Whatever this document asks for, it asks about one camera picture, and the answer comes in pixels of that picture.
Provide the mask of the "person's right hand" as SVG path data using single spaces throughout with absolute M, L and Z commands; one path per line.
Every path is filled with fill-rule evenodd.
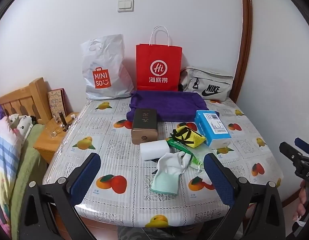
M 300 216 L 303 216 L 306 212 L 305 204 L 307 203 L 306 196 L 306 181 L 300 183 L 300 192 L 299 192 L 299 204 L 297 206 L 296 212 L 293 215 L 293 221 L 296 221 Z

